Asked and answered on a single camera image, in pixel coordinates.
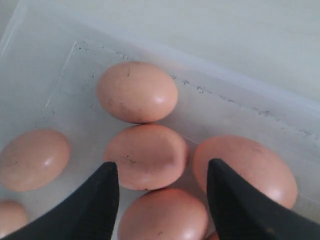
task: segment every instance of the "white surface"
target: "white surface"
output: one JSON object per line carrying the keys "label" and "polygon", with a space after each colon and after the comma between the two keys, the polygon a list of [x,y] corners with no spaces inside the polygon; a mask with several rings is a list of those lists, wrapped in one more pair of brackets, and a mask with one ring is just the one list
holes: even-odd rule
{"label": "white surface", "polygon": [[319,0],[54,1],[320,101]]}
{"label": "white surface", "polygon": [[[0,187],[0,199],[19,200],[35,219],[97,169],[105,145],[128,124],[103,111],[95,83],[110,65],[135,59],[176,79],[178,105],[161,124],[183,135],[191,149],[217,134],[265,144],[294,173],[299,188],[294,210],[320,223],[319,104],[47,0],[28,2],[19,5],[0,42],[0,149],[22,132],[52,127],[69,138],[72,158],[47,186],[25,193]],[[206,203],[189,170],[174,185]],[[141,194],[121,189],[116,224]]]}

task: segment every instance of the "clear plastic bin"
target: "clear plastic bin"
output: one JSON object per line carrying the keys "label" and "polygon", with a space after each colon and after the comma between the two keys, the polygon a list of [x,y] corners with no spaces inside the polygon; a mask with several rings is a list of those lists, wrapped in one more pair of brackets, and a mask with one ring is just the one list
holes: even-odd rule
{"label": "clear plastic bin", "polygon": [[[18,200],[34,220],[98,168],[108,141],[129,124],[101,108],[95,85],[108,67],[128,60],[155,64],[174,77],[179,101],[161,124],[184,136],[192,150],[220,134],[263,143],[294,173],[299,188],[294,210],[320,223],[319,103],[48,0],[22,0],[0,42],[0,149],[25,131],[52,127],[69,138],[72,157],[47,186],[23,193],[0,186],[0,199]],[[206,202],[190,169],[173,185]],[[143,193],[120,190],[116,227]]]}

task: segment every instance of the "egg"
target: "egg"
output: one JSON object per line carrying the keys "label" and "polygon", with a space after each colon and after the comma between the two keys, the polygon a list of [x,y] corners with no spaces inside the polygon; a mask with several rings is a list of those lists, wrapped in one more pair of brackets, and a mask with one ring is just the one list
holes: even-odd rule
{"label": "egg", "polygon": [[201,188],[207,190],[209,160],[226,162],[247,182],[273,201],[292,208],[298,187],[290,168],[273,151],[262,144],[234,135],[214,136],[195,150],[193,172]]}
{"label": "egg", "polygon": [[215,231],[214,233],[212,233],[206,240],[219,240],[217,232]]}
{"label": "egg", "polygon": [[24,227],[28,223],[27,212],[15,201],[0,202],[0,239]]}
{"label": "egg", "polygon": [[0,153],[0,183],[15,192],[39,189],[63,171],[70,154],[67,138],[53,129],[22,134]]}
{"label": "egg", "polygon": [[203,240],[208,226],[205,206],[181,189],[145,194],[124,212],[118,240]]}
{"label": "egg", "polygon": [[157,124],[123,130],[104,152],[104,160],[117,165],[120,185],[132,190],[170,185],[183,174],[188,158],[186,141],[170,128]]}
{"label": "egg", "polygon": [[169,115],[178,101],[171,76],[141,61],[111,66],[101,76],[96,93],[102,107],[114,117],[136,124],[152,123]]}

